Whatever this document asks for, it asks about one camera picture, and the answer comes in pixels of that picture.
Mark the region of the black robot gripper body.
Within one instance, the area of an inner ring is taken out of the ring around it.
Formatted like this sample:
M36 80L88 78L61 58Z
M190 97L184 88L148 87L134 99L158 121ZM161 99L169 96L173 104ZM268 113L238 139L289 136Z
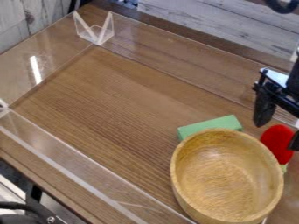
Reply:
M299 94L295 94L287 86L288 76L267 67L259 70L260 78L255 82L252 90L263 88L271 95L272 102L291 115L299 117Z

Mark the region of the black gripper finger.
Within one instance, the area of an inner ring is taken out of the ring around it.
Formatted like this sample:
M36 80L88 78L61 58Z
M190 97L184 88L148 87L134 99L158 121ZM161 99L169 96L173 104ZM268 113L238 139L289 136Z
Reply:
M263 88L260 88L256 91L253 124L257 127L264 126L271 121L275 111L276 105L272 102L271 95Z
M288 149L291 151L299 151L299 137L295 137L291 139L291 142L288 144Z

